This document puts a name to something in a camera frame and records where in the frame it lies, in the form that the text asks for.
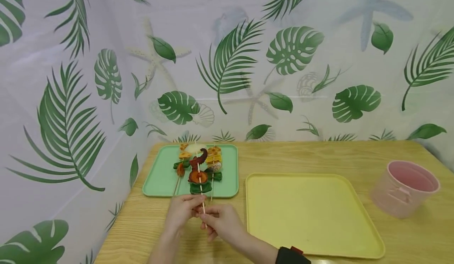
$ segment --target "wooden skewer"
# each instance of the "wooden skewer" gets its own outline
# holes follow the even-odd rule
[[[197,171],[200,173],[200,165],[197,163]],[[201,178],[199,177],[199,183],[200,183],[200,195],[203,195],[202,193],[202,188],[201,188]],[[203,213],[205,214],[205,202],[202,202],[201,204],[203,208]]]
[[[178,179],[177,179],[177,184],[175,185],[175,189],[173,190],[173,195],[172,197],[175,196],[175,193],[177,192],[177,187],[178,187],[178,183],[180,181],[180,177],[177,175]]]
[[[214,195],[214,171],[213,171],[213,176],[211,177],[211,198],[210,202],[213,201],[213,195]]]
[[[180,183],[181,178],[178,177],[177,179],[177,184],[175,185],[175,189],[173,190],[173,196],[175,196],[175,193],[177,192],[178,184]]]

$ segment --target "black wristband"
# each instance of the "black wristband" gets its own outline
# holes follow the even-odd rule
[[[311,262],[298,252],[281,247],[277,253],[276,264],[311,264]]]

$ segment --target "red tag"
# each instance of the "red tag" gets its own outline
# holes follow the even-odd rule
[[[296,252],[298,252],[299,254],[303,255],[303,251],[302,251],[302,250],[299,250],[299,249],[296,248],[295,246],[292,246],[292,247],[290,248],[290,250],[296,251]]]

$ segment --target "pink bucket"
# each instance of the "pink bucket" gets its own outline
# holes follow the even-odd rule
[[[438,179],[427,169],[404,160],[394,160],[371,191],[372,201],[385,213],[409,217],[430,195],[440,189]]]

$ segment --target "right hand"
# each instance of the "right hand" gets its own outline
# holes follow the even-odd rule
[[[200,214],[203,221],[201,229],[207,228],[209,242],[219,235],[228,244],[235,246],[247,237],[248,233],[232,205],[223,204],[206,207],[205,213]]]

